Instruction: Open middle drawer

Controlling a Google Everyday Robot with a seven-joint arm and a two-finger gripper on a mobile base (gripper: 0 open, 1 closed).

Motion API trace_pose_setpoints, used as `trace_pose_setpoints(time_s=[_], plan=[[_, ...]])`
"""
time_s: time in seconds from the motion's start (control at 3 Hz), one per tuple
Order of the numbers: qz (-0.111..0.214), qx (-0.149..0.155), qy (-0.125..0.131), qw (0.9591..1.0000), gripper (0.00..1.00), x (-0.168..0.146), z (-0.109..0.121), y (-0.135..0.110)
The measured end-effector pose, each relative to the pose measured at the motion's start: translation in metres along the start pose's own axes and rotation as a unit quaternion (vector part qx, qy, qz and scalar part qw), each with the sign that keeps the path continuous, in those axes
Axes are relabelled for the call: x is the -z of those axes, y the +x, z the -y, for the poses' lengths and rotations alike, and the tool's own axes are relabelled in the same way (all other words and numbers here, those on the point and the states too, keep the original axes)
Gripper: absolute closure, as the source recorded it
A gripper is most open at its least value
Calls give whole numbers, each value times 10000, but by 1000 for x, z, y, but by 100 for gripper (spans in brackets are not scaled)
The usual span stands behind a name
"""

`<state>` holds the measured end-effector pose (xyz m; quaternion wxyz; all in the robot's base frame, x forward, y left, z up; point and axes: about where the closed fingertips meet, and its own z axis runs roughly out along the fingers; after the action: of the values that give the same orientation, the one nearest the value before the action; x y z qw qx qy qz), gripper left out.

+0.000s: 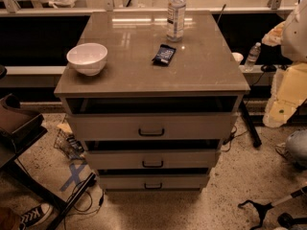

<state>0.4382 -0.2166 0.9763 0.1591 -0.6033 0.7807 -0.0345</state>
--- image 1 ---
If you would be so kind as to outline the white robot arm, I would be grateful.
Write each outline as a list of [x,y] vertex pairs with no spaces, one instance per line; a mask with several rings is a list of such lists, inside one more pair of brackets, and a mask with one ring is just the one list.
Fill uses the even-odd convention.
[[262,43],[279,45],[281,55],[291,62],[274,74],[263,117],[266,127],[281,127],[307,100],[307,0],[300,0],[284,22],[265,34]]

